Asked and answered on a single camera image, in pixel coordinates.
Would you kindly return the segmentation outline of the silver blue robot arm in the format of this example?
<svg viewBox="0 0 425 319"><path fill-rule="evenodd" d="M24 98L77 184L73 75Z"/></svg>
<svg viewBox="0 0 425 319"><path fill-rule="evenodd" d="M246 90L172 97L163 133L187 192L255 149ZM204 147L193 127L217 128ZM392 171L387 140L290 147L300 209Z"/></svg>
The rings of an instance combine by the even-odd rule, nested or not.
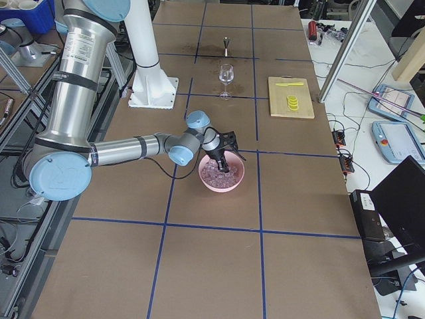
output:
<svg viewBox="0 0 425 319"><path fill-rule="evenodd" d="M98 81L108 45L116 39L116 23L124 22L135 59L131 107L170 109L178 79L161 69L146 1L67 1L68 33L48 123L23 161L31 189L51 201L66 201L89 185L92 168L167 154L179 166L203 150L221 172L228 171L225 151L238 149L234 132L220 133L201 110L186 118L180 135L156 133L111 142L87 139Z"/></svg>

